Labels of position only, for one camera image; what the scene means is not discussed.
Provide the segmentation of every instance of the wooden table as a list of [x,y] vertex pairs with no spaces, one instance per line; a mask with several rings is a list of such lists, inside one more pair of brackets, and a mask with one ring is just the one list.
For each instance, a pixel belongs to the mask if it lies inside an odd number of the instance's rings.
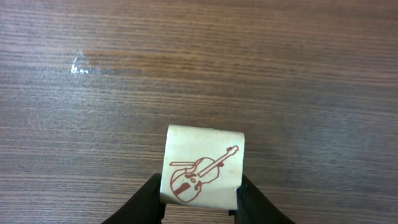
[[397,223],[398,1],[0,2],[0,223],[101,223],[169,124],[244,132],[297,223]]

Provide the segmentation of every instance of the folded paper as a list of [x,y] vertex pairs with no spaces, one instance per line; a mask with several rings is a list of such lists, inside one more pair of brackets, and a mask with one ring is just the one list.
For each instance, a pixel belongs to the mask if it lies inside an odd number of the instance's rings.
[[189,206],[238,209],[244,134],[170,125],[160,200]]

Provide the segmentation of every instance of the cream paper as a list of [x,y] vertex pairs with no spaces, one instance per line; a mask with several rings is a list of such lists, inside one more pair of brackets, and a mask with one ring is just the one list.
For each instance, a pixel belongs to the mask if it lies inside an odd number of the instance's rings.
[[243,152],[243,133],[170,125],[160,200],[237,210]]

